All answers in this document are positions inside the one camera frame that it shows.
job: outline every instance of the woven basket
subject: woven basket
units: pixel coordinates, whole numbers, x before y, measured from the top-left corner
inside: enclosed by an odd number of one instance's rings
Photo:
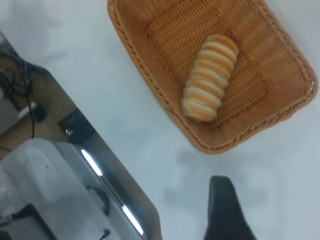
[[[202,152],[234,148],[317,93],[314,71],[263,0],[109,0],[108,12],[157,100]],[[195,123],[181,112],[183,89],[202,44],[217,33],[240,53],[218,117]]]

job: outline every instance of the bread slice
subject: bread slice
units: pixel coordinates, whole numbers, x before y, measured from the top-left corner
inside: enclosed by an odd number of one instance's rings
[[[211,60],[217,64],[224,66],[230,72],[234,69],[234,62],[230,58],[216,51],[201,49],[198,53],[198,58]]]
[[[203,104],[213,110],[217,110],[222,104],[221,100],[215,95],[193,86],[186,87],[183,91],[183,96],[185,99],[193,100],[194,102]]]
[[[206,41],[208,42],[218,42],[222,45],[228,46],[230,49],[232,49],[232,51],[235,52],[235,54],[239,54],[239,48],[237,46],[237,44],[229,37],[227,36],[223,36],[220,34],[214,34],[214,35],[210,35],[208,36],[208,38],[206,39]]]
[[[217,117],[217,112],[212,108],[190,99],[181,101],[182,113],[196,122],[210,122]]]
[[[210,94],[215,95],[218,99],[222,99],[225,96],[225,91],[223,91],[220,87],[216,86],[215,84],[213,84],[208,80],[201,79],[201,78],[189,79],[186,82],[185,87],[186,88],[195,87],[195,88],[202,89],[204,91],[207,91]]]
[[[231,48],[216,41],[207,41],[202,49],[217,52],[231,59],[233,63],[237,61],[237,54]]]
[[[190,79],[206,79],[221,89],[228,85],[228,81],[216,71],[196,65],[190,72]]]
[[[231,72],[225,68],[223,65],[220,65],[219,63],[216,63],[214,61],[205,59],[205,58],[197,58],[194,62],[194,66],[203,67],[206,69],[213,70],[217,72],[221,77],[228,80],[231,77]]]

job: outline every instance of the wicker basket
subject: wicker basket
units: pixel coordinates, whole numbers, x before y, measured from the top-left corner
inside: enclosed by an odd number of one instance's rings
[[[157,100],[202,152],[237,146],[317,93],[314,71],[263,0],[109,0],[108,12]],[[234,39],[240,54],[218,118],[195,123],[181,112],[183,88],[206,37],[216,33]]]

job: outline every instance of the bun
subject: bun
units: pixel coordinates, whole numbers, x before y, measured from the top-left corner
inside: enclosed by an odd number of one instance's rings
[[[196,122],[210,122],[217,117],[238,54],[230,38],[219,34],[207,38],[183,90],[181,109],[186,117]]]

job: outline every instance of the basket rim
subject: basket rim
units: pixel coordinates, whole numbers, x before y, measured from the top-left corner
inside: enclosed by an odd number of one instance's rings
[[[282,122],[290,118],[296,111],[308,105],[317,95],[318,92],[318,79],[317,76],[310,66],[309,62],[306,60],[304,55],[300,52],[292,38],[286,32],[285,28],[282,26],[280,21],[270,10],[269,6],[264,0],[248,0],[254,4],[258,13],[266,21],[267,26],[272,30],[275,36],[277,36],[278,41],[286,46],[289,56],[294,60],[296,65],[299,67],[302,77],[311,86],[311,90],[303,98],[298,101],[292,102],[289,106],[278,111],[277,113],[267,117],[266,119],[255,123],[251,127],[248,127],[235,135],[233,138],[225,141],[216,146],[210,146],[201,141],[191,130],[190,127],[185,123],[185,121],[179,116],[179,114],[174,110],[173,106],[166,98],[165,92],[161,91],[161,87],[154,80],[152,73],[150,72],[147,65],[144,63],[139,51],[136,49],[135,45],[130,38],[130,35],[126,31],[121,18],[119,17],[119,12],[117,9],[117,3],[121,0],[108,0],[107,10],[109,17],[111,18],[112,24],[115,30],[129,53],[135,66],[138,68],[139,72],[142,74],[143,79],[147,85],[152,88],[151,91],[155,97],[159,100],[161,99],[161,105],[164,107],[166,112],[175,121],[178,127],[185,133],[186,137],[191,141],[191,143],[201,152],[207,154],[220,154],[224,153],[240,143],[251,138],[255,134],[274,126],[275,124]]]

